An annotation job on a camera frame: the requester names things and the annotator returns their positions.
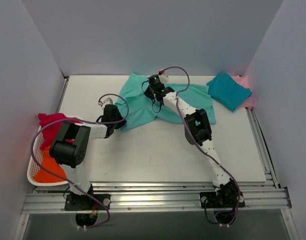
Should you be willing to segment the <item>mint green t shirt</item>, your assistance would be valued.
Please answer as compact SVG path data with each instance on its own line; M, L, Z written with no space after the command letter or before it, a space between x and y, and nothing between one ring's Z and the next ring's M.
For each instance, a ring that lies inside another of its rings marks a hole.
M153 122L156 118L172 124L183 123L176 111L166 106L159 109L159 104L153 103L144 95L142 87L148 86L147 78L147 76L132 73L121 88L119 95L122 99L119 98L115 105L122 116L127 116L127 123L121 128L124 132ZM204 109L209 123L215 125L217 121L213 100L208 91L209 87L207 85L191 83L188 89L181 92L179 96L189 105L197 109Z

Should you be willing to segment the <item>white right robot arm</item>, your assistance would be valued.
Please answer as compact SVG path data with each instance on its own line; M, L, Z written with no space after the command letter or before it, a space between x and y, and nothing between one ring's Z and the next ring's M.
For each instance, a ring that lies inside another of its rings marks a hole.
M207 112L197 109L184 101L175 90L166 86L169 77L159 73L147 78L148 87L144 95L160 106L173 110L184 124L186 140L195 145L206 156L213 186L220 188L233 178L224 170L212 141L212 129Z

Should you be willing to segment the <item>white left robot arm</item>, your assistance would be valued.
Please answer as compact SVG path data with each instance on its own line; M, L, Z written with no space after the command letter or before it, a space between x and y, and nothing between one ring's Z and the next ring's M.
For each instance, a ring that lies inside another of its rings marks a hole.
M94 203L92 184L83 164L89 141L107 139L127 123L116 105L107 104L102 109L103 114L95 124L64 121L49 150L66 175L70 193L77 196L76 204L83 210L90 209Z

